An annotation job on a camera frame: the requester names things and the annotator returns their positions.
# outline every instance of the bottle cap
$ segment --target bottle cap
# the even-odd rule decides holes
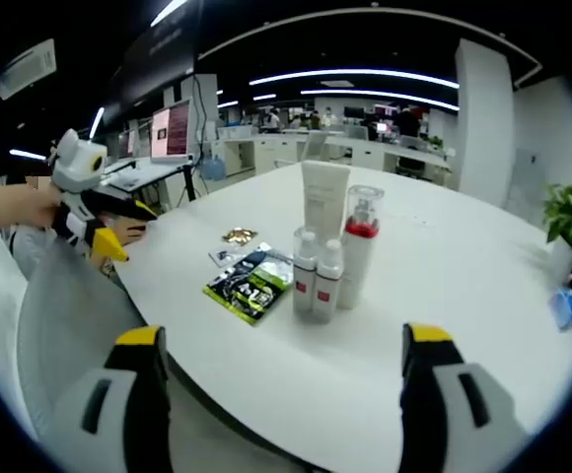
[[[314,258],[317,256],[317,236],[314,232],[302,232],[302,243],[299,247],[299,255],[304,258]]]
[[[339,266],[343,261],[342,245],[338,239],[329,239],[323,251],[323,264]]]
[[[295,255],[302,258],[317,256],[317,235],[301,227],[295,231]]]

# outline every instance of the product package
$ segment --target product package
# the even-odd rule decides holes
[[[250,229],[243,229],[242,227],[235,227],[223,235],[223,241],[227,243],[247,244],[251,241],[257,232]]]
[[[244,258],[249,250],[237,243],[223,243],[209,251],[209,257],[216,266],[223,268]]]
[[[261,243],[207,284],[203,293],[255,325],[292,284],[292,258]]]

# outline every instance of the blue object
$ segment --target blue object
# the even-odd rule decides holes
[[[205,180],[222,180],[227,177],[225,163],[218,155],[213,158],[206,158],[203,160],[200,168],[200,175],[202,175]]]
[[[572,289],[559,289],[551,298],[550,305],[558,328],[568,327],[572,322]]]

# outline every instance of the curved ceiling light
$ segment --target curved ceiling light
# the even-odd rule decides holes
[[[36,153],[30,153],[27,151],[10,150],[10,154],[12,156],[21,156],[22,158],[32,158],[33,160],[40,160],[40,161],[46,160],[46,157],[43,155],[37,155]]]
[[[96,118],[93,120],[93,125],[91,126],[91,131],[89,132],[89,139],[93,140],[98,130],[98,125],[100,125],[100,120],[102,120],[102,115],[105,114],[105,108],[101,106],[98,108],[98,113],[96,113]]]
[[[155,17],[155,19],[150,24],[150,27],[152,28],[155,25],[157,25],[164,18],[166,18],[171,12],[176,10],[178,7],[180,7],[186,1],[187,0],[172,0],[172,2],[170,2],[168,5],[166,5],[166,8],[164,8],[161,12],[159,12],[159,15],[157,15]]]
[[[233,106],[233,105],[237,105],[238,101],[226,101],[225,103],[220,103],[218,105],[218,108],[224,108],[226,106]]]
[[[36,153],[30,153],[28,151],[21,150],[10,150],[12,156],[21,156],[22,158],[31,158],[33,160],[45,161],[46,157],[43,155],[37,155]]]
[[[265,96],[253,97],[253,101],[265,101],[267,99],[275,99],[276,97],[275,94],[266,94]]]
[[[402,71],[388,71],[385,69],[323,69],[320,71],[293,72],[292,74],[281,74],[279,76],[256,79],[254,81],[250,81],[249,85],[257,86],[259,84],[284,81],[286,79],[297,79],[300,77],[314,77],[314,76],[329,76],[337,74],[340,75],[360,74],[364,76],[401,77],[403,79],[414,79],[416,81],[424,81],[424,82],[430,82],[432,84],[439,84],[440,86],[450,87],[451,89],[458,89],[460,87],[460,85],[457,82],[446,81],[444,79],[438,79],[437,77],[424,76],[422,74],[412,74],[410,72],[402,72]]]
[[[523,57],[527,58],[532,63],[534,63],[534,67],[529,72],[527,72],[526,74],[524,74],[523,76],[519,77],[518,79],[516,79],[514,81],[514,85],[516,87],[519,87],[522,82],[527,81],[531,76],[537,74],[540,70],[542,70],[542,64],[540,64],[540,61],[538,61],[531,54],[524,51],[519,46],[517,46],[516,44],[514,44],[511,41],[508,41],[505,37],[503,37],[499,34],[489,32],[488,30],[486,30],[484,28],[478,27],[477,25],[473,25],[472,23],[468,23],[468,22],[464,22],[462,20],[458,20],[457,18],[445,17],[444,15],[438,15],[436,13],[431,13],[431,12],[423,12],[420,10],[411,10],[411,9],[406,9],[406,8],[392,8],[392,7],[339,8],[336,10],[327,10],[324,12],[314,12],[314,13],[308,13],[306,15],[299,15],[297,17],[287,18],[285,20],[273,22],[273,23],[270,23],[268,25],[264,25],[263,27],[259,27],[259,28],[256,28],[254,30],[250,30],[246,33],[242,33],[242,34],[239,34],[235,37],[232,37],[231,39],[228,39],[227,41],[222,42],[222,43],[218,44],[217,46],[212,47],[208,51],[200,54],[198,56],[198,60],[200,61],[200,60],[206,58],[207,56],[209,56],[210,54],[213,54],[214,52],[219,51],[223,47],[229,46],[230,44],[233,44],[235,42],[240,41],[241,39],[245,39],[246,37],[252,36],[254,34],[262,33],[262,32],[265,32],[267,30],[271,30],[273,28],[282,27],[284,25],[289,25],[291,23],[296,23],[296,22],[302,22],[305,20],[313,20],[315,18],[331,17],[334,15],[353,15],[353,14],[361,14],[361,13],[377,14],[377,15],[380,15],[380,14],[396,14],[396,15],[407,15],[407,16],[418,17],[418,18],[426,18],[429,20],[435,20],[438,22],[443,22],[443,23],[455,25],[456,27],[465,28],[465,29],[470,30],[472,32],[479,33],[479,34],[482,34],[486,37],[489,37],[493,41],[500,42],[501,44],[509,47],[513,51],[516,51],[517,53],[521,54]]]
[[[375,97],[390,97],[393,99],[404,99],[406,101],[421,101],[423,103],[429,103],[431,105],[440,106],[442,108],[447,108],[449,110],[459,111],[460,108],[456,105],[450,103],[445,103],[443,101],[432,101],[430,99],[424,99],[422,97],[408,96],[406,94],[396,94],[394,92],[379,92],[379,91],[358,91],[353,89],[319,89],[317,91],[302,91],[302,96],[316,96],[320,94],[344,94],[344,95],[355,95],[355,96],[375,96]]]

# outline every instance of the cable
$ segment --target cable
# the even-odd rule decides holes
[[[200,81],[198,79],[196,79],[196,74],[194,74],[192,76],[192,78],[194,81],[194,85],[197,86],[198,98],[200,99],[200,106],[203,110],[203,126],[202,126],[202,130],[200,132],[200,145],[199,145],[200,154],[198,155],[198,161],[196,161],[196,164],[194,165],[194,169],[191,170],[191,176],[190,176],[191,179],[193,179],[194,174],[196,173],[196,170],[198,169],[198,167],[200,166],[200,164],[202,163],[202,161],[205,157],[205,153],[203,151],[203,146],[205,143],[205,129],[207,128],[207,110],[205,109],[205,102],[203,101],[202,87],[200,86]],[[196,110],[196,116],[198,118],[200,118],[200,110],[198,110],[198,104],[196,103],[196,101],[193,101],[193,102],[194,102],[194,109]],[[196,122],[196,130],[194,131],[194,134],[196,133],[196,131],[198,131],[198,122],[199,121],[200,120],[198,120]],[[205,179],[203,178],[203,176],[201,176],[200,179],[203,181],[203,185],[205,186],[205,191],[209,194],[209,189],[207,188],[207,184],[205,183]],[[180,202],[182,202],[186,191],[187,191],[187,185],[185,185],[185,188],[183,189],[183,192],[180,195],[179,202],[177,202],[177,205],[175,206],[175,208],[180,205]],[[194,188],[194,192],[196,192],[199,196],[201,196],[200,192],[198,192],[198,190],[195,188]]]

